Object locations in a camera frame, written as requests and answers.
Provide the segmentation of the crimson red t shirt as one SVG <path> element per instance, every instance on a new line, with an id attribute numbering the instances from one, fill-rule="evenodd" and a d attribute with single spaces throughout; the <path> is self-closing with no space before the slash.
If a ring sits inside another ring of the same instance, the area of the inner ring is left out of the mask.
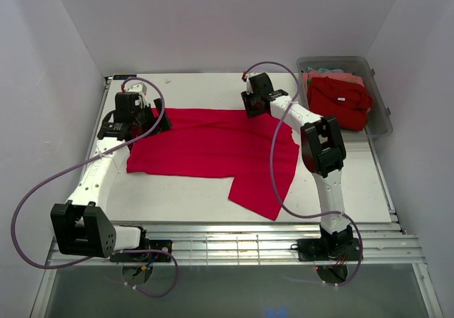
<path id="1" fill-rule="evenodd" d="M 270 220 L 288 194 L 299 146 L 292 129 L 243 110 L 167 109 L 172 129 L 134 143 L 129 173 L 232 178 L 229 200 Z"/>

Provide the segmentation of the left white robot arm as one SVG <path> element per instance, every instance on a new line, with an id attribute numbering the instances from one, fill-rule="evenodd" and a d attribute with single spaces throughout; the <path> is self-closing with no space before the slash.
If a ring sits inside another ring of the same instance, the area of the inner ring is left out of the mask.
<path id="1" fill-rule="evenodd" d="M 101 121 L 93 156 L 79 185 L 64 204 L 53 206 L 50 218 L 58 248 L 65 255 L 108 258 L 125 249 L 133 260 L 142 261 L 150 254 L 144 230 L 112 224 L 106 214 L 107 200 L 130 156 L 132 140 L 168 131 L 172 124 L 161 99 L 146 99 L 142 82 L 117 93 L 114 104 Z"/>

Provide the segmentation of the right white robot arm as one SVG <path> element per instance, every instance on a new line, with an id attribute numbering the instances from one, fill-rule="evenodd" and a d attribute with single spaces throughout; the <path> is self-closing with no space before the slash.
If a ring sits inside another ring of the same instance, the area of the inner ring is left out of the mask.
<path id="1" fill-rule="evenodd" d="M 361 241 L 354 237 L 354 224 L 345 214 L 341 175 L 346 149 L 336 118 L 323 117 L 298 104 L 270 77 L 261 73 L 242 76 L 247 89 L 241 98 L 248 117 L 269 114 L 278 124 L 288 125 L 300 136 L 301 158 L 312 174 L 321 212 L 319 238 L 303 238 L 292 245 L 300 261 L 359 261 Z"/>

